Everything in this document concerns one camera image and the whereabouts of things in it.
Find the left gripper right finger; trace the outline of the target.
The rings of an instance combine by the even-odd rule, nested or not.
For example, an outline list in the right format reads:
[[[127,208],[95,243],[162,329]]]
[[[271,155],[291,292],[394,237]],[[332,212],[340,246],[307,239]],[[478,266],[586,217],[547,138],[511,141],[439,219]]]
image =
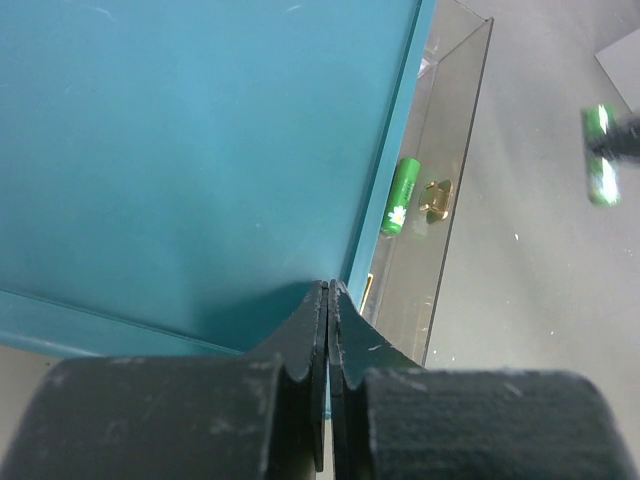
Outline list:
[[[560,370],[428,370],[328,291],[339,479],[635,479],[604,396]]]

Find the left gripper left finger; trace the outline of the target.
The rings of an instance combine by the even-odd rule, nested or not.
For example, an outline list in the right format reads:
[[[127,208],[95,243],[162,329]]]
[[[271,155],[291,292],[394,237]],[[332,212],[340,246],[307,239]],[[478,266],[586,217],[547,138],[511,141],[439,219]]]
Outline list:
[[[233,357],[66,360],[44,378],[5,479],[312,479],[324,466],[328,286]]]

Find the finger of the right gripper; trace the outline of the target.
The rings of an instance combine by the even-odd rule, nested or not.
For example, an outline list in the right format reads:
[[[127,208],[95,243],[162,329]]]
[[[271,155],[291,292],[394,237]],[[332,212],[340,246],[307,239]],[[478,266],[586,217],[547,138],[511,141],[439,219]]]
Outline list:
[[[607,133],[587,142],[587,151],[609,160],[639,162],[639,116],[631,115]]]

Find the green mascara tube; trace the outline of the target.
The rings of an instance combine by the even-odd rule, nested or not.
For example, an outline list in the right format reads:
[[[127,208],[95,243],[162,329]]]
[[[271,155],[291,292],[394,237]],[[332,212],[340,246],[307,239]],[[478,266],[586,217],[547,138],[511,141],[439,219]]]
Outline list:
[[[614,109],[598,104],[581,111],[586,165],[587,196],[593,205],[611,207],[619,203],[618,171],[614,162],[593,153],[589,145],[614,125]]]
[[[381,224],[385,234],[398,235],[402,231],[420,168],[420,162],[414,158],[399,161]]]

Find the clear drawer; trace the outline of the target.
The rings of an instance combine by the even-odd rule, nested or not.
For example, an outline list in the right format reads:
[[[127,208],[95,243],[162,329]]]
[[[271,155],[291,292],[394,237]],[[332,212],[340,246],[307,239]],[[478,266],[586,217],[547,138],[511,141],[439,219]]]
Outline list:
[[[482,84],[493,21],[441,1],[423,52],[400,150],[421,164],[406,222],[380,234],[364,314],[407,357],[425,365]]]

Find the teal drawer organizer box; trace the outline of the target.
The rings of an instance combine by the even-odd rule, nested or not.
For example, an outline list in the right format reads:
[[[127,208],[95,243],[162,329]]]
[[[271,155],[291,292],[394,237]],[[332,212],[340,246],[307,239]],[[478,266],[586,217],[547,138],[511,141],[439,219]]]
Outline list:
[[[1,341],[235,354],[364,292],[431,1],[5,1]]]

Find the gold black lipstick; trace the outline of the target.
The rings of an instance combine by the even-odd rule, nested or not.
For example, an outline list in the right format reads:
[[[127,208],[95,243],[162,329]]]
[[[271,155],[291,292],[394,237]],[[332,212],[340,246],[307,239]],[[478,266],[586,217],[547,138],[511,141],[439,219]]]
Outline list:
[[[366,303],[368,301],[368,298],[369,298],[369,295],[370,295],[370,291],[371,291],[371,288],[372,288],[373,280],[374,280],[374,275],[372,273],[369,273],[367,275],[366,284],[365,284],[365,288],[364,288],[364,291],[363,291],[363,296],[362,296],[362,300],[361,300],[361,304],[360,304],[360,308],[359,308],[359,313],[360,313],[361,316],[364,314]]]

